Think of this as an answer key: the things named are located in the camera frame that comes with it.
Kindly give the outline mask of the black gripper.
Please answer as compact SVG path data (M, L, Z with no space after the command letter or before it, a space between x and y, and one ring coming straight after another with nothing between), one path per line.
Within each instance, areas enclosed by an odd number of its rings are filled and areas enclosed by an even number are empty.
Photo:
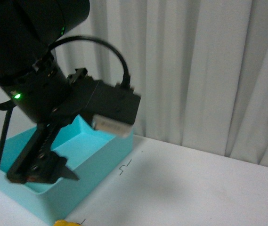
M59 178L78 181L67 159L51 150L60 130L72 124L85 107L94 80L85 68L65 77L52 54L41 61L37 72L19 89L14 102L37 125L37 129L7 172L13 183L54 184Z

